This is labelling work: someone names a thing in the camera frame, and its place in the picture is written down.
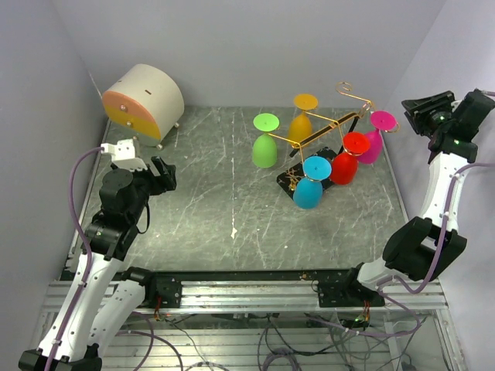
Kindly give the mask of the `pink wine glass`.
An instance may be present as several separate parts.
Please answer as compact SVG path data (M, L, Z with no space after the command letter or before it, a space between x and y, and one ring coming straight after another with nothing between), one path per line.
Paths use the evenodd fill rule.
M370 123L374 127L374 130L364 135L370 142L370 147L366 152L357 157L357 161L365 165L374 164L382 152L384 142L381 132L394 133L400 128L395 116L387 111L372 112L370 114Z

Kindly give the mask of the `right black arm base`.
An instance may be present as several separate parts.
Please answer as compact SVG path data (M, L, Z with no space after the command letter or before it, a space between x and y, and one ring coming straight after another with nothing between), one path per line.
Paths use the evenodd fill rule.
M369 304L372 308L383 307L384 299L357 281L358 269L317 270L319 306L321 308L357 308Z

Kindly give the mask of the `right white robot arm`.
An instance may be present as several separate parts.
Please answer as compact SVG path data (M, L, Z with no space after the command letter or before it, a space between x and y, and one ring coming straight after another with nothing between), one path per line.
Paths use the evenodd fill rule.
M341 297L359 305L371 292L380 292L392 281L417 281L421 292L466 248L459 234L459 201L468 172L481 164L473 143L480 125L494 109L494 94L475 89L457 100L450 90L416 100L403 100L405 117L416 134L429 139L429 180L418 216L388 240L381 258L350 271Z

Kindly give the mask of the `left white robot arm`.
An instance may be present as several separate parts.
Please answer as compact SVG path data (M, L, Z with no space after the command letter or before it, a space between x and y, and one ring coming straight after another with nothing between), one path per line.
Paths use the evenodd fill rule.
M102 357L125 320L158 296L155 274L131 267L108 301L103 297L141 234L138 221L149 200L176 189L176 167L159 156L150 166L128 170L112 165L99 190L100 210L83 234L83 252L60 312L36 349L20 357L21 370L99 370Z

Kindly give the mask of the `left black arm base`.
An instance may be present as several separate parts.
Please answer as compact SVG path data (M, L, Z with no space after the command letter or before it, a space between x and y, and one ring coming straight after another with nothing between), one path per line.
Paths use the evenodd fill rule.
M183 286L173 275L145 268L130 267L121 275L121 282L133 281L145 290L139 308L179 308Z

